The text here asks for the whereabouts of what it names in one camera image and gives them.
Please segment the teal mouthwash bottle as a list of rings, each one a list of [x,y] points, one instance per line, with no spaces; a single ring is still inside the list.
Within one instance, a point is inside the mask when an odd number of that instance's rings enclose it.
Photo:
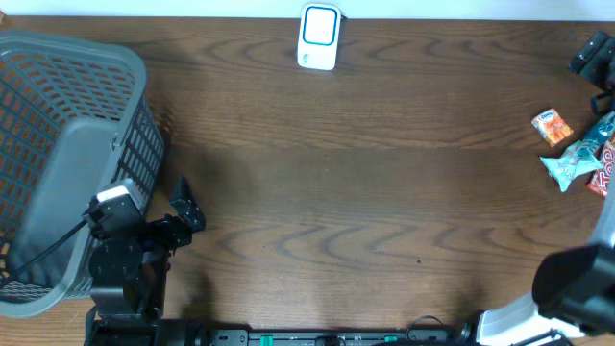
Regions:
[[[598,149],[604,145],[614,133],[614,112],[603,116],[580,141],[578,155],[583,160],[593,157]]]

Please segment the small orange tissue pack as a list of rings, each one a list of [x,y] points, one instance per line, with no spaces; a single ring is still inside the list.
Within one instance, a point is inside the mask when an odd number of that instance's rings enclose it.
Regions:
[[[548,109],[532,118],[532,126],[551,147],[574,133],[555,109]]]

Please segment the mint green snack pouch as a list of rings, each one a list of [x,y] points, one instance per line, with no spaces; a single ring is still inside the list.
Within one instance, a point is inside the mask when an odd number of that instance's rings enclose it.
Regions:
[[[578,140],[571,144],[559,158],[540,160],[554,178],[561,192],[565,192],[571,182],[578,176],[603,168],[596,158],[599,145],[593,141]]]

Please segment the red Top chocolate bar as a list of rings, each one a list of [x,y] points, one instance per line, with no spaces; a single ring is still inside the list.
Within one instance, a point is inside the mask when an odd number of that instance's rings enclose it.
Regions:
[[[593,172],[593,175],[586,187],[592,192],[602,197],[606,197],[610,177],[614,169],[614,144],[611,141],[608,141],[603,145],[600,152],[600,163],[603,167]]]

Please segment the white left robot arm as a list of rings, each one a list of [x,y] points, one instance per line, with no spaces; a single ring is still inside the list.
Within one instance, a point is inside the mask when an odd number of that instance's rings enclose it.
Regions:
[[[94,307],[86,316],[86,345],[205,345],[198,322],[164,319],[169,258],[206,228],[206,218],[181,177],[169,199],[174,215],[148,221],[132,179],[92,197],[83,218],[100,242],[88,260]]]

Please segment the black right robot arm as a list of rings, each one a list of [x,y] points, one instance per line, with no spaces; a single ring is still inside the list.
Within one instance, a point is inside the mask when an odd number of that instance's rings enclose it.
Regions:
[[[597,157],[614,142],[614,36],[597,32],[576,53],[570,70],[603,93],[591,99],[598,122],[559,158],[540,160],[561,192],[581,175],[612,174]],[[609,98],[604,111],[597,103]],[[475,345],[573,345],[571,339],[614,334],[614,183],[587,245],[548,255],[530,293],[464,326],[460,339]]]

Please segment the white barcode scanner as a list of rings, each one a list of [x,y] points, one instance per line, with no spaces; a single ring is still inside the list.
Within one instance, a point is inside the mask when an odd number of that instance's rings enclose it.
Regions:
[[[342,14],[333,5],[310,3],[302,10],[297,63],[307,69],[335,68]]]

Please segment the grey plastic shopping basket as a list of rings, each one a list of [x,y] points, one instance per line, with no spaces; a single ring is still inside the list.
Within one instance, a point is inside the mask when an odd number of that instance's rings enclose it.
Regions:
[[[131,178],[151,201],[164,141],[133,51],[72,37],[1,35],[1,313],[88,295],[90,199]]]

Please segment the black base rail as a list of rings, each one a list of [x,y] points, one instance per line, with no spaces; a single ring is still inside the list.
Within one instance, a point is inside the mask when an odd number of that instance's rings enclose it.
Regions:
[[[159,346],[395,346],[395,345],[571,345],[581,333],[549,326],[532,331],[480,334],[477,320],[459,326],[422,316],[405,329],[252,329],[239,325],[208,325],[196,320],[164,320],[153,345]]]

